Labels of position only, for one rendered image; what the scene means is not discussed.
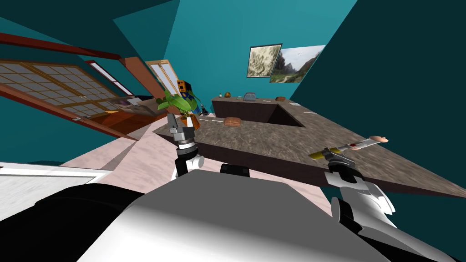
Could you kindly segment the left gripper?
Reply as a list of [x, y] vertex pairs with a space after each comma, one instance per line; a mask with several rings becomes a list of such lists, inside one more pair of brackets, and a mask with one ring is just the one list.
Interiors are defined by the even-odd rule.
[[195, 145], [195, 128], [191, 115], [186, 116], [187, 127], [178, 127], [176, 116], [173, 113], [168, 113], [167, 126], [178, 147], [193, 147]]

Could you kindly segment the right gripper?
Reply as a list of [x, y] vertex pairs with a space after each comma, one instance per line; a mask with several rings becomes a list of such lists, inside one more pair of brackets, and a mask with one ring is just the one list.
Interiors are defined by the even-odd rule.
[[343, 165], [350, 168], [356, 167], [356, 163], [343, 154], [334, 153], [330, 150], [322, 150], [322, 154], [328, 162], [328, 167], [335, 165]]

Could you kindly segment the white yellow stick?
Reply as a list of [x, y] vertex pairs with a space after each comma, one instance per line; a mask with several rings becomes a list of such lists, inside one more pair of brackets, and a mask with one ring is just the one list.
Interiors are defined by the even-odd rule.
[[354, 143], [345, 144], [339, 147], [328, 148], [328, 150], [332, 153], [339, 154], [347, 149], [356, 151], [356, 150], [360, 150], [362, 148], [366, 148], [366, 147], [369, 147], [369, 146], [372, 146], [378, 143], [386, 143], [388, 141], [389, 140], [383, 136], [370, 136], [368, 139], [361, 140], [361, 141], [354, 142]]

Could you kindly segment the green plant in orange pot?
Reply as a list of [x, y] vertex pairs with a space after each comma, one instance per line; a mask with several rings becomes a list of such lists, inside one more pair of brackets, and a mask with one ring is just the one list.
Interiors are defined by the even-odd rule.
[[166, 94], [166, 96], [164, 96], [163, 98], [156, 99], [156, 103], [158, 104], [158, 109], [166, 109], [166, 108], [169, 108], [170, 106], [176, 107], [182, 114], [182, 116], [180, 117], [180, 120], [185, 126], [186, 126], [186, 116], [191, 115], [194, 128], [195, 130], [197, 130], [201, 125], [198, 122], [197, 117], [193, 113], [191, 113], [192, 110], [196, 108], [197, 103], [194, 100], [185, 100], [179, 94], [171, 95], [168, 90], [165, 90], [164, 93]]

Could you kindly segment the orange and blue figure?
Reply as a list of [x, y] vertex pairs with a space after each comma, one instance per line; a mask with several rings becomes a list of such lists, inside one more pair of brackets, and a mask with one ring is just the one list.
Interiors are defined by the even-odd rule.
[[194, 100], [197, 103], [197, 106], [195, 109], [192, 110], [192, 113], [195, 115], [200, 115], [202, 113], [202, 111], [199, 109], [200, 102], [198, 102], [198, 99], [193, 95], [191, 84], [187, 81], [178, 80], [177, 86], [178, 86], [180, 95], [185, 100]]

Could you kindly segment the wooden framed glass door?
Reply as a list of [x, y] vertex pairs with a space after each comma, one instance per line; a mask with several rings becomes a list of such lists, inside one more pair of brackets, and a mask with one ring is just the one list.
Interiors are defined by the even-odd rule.
[[178, 87], [178, 77], [169, 60], [153, 60], [145, 63], [164, 89], [168, 90], [172, 95], [181, 94]]

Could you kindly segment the narrow red framed window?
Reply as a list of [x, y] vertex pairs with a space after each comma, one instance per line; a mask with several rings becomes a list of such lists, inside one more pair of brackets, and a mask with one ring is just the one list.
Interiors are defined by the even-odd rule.
[[110, 82], [113, 83], [116, 87], [118, 87], [121, 91], [123, 91], [128, 96], [133, 96], [133, 93], [130, 92], [124, 85], [122, 85], [117, 79], [115, 79], [108, 71], [103, 69], [97, 62], [94, 60], [86, 60], [87, 64], [89, 64], [92, 68], [98, 71], [102, 76], [108, 79]]

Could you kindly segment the beige framed picture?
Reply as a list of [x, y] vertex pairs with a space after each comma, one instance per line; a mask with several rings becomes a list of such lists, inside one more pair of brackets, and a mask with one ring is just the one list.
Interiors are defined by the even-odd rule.
[[282, 43], [252, 46], [249, 51], [247, 78], [269, 78], [281, 51]]

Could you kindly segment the mountain landscape picture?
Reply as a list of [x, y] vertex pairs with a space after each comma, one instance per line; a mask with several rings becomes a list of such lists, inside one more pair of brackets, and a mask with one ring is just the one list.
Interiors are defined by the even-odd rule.
[[281, 49], [271, 83], [300, 83], [324, 50], [325, 45]]

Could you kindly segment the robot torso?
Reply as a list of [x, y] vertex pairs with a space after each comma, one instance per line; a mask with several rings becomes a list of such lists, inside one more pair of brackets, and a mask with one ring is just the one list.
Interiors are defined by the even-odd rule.
[[131, 203], [77, 262], [389, 262], [291, 186], [193, 170]]

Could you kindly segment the large gridded wooden window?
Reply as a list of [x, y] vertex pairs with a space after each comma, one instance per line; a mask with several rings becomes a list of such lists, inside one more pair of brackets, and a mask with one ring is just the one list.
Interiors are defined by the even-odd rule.
[[0, 83], [85, 118], [119, 110], [116, 94], [76, 65], [0, 60]]

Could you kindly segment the white table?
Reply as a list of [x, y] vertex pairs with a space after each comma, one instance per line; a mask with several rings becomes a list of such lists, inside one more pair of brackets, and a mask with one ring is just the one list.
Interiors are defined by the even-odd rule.
[[110, 170], [0, 162], [0, 221], [71, 186], [95, 183]]

